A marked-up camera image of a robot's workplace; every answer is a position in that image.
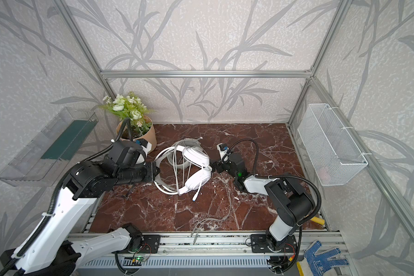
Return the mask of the white headphones pair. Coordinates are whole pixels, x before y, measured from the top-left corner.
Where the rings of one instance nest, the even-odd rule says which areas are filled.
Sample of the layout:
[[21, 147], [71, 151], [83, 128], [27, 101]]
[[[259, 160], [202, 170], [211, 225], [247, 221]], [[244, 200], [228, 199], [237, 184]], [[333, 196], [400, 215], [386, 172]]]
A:
[[[183, 147], [189, 147], [193, 148], [194, 150], [205, 153], [204, 149], [201, 147], [200, 140], [202, 137], [199, 137], [198, 139], [192, 139], [192, 138], [186, 138], [182, 139], [176, 143], [174, 143], [172, 146], [183, 146]], [[167, 161], [171, 163], [172, 167], [175, 169], [185, 169], [191, 165], [191, 159], [187, 159], [183, 153], [178, 153], [178, 151], [173, 151], [171, 155], [167, 157]]]
[[[181, 153], [182, 160], [182, 182], [184, 185], [179, 186], [178, 182], [178, 163], [177, 152]], [[182, 195], [191, 191], [196, 191], [192, 201], [196, 201], [200, 194], [200, 189], [211, 178], [212, 167], [210, 166], [210, 158], [200, 146], [182, 146], [177, 143], [175, 146], [168, 147], [161, 151], [155, 158], [156, 167], [159, 168], [162, 161], [168, 156], [172, 156], [171, 164], [175, 174], [176, 188], [172, 189], [169, 185], [162, 181], [158, 174], [154, 179], [155, 186], [167, 195]]]

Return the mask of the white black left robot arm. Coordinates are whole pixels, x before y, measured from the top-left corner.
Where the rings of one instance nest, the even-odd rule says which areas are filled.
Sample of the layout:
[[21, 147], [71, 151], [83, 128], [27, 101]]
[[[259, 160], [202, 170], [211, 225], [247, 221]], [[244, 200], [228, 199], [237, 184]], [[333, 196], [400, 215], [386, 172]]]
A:
[[152, 144], [146, 139], [122, 140], [119, 132], [106, 149], [78, 162], [57, 183], [48, 210], [22, 245], [5, 251], [0, 276], [69, 276], [81, 265], [109, 253], [139, 250], [143, 234], [131, 223], [105, 235], [70, 242], [66, 238], [83, 213], [103, 193], [119, 185], [152, 182], [159, 174], [148, 162]]

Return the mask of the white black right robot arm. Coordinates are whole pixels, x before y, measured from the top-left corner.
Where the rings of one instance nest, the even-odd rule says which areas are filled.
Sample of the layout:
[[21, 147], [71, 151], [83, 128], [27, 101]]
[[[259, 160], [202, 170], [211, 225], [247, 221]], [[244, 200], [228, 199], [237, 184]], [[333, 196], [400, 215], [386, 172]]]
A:
[[317, 215], [322, 206], [319, 189], [311, 181], [291, 174], [259, 176], [247, 171], [242, 156], [225, 143], [217, 145], [220, 160], [213, 162], [217, 172], [226, 171], [235, 187], [244, 193], [263, 194], [273, 202], [278, 217], [266, 231], [268, 248], [273, 252], [292, 237], [297, 229]]

